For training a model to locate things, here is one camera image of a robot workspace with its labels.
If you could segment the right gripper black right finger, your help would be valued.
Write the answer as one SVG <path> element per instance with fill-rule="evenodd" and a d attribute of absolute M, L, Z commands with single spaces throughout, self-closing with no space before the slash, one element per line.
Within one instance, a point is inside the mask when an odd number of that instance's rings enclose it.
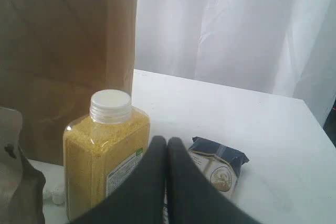
<path fill-rule="evenodd" d="M 169 223 L 258 223 L 210 184 L 180 138 L 169 139 L 167 160 Z"/>

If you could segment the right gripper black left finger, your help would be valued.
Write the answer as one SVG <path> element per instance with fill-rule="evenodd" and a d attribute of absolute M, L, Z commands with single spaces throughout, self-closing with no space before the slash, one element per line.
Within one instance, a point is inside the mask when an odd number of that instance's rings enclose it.
<path fill-rule="evenodd" d="M 154 136 L 131 175 L 103 202 L 71 223 L 163 223 L 166 139 Z"/>

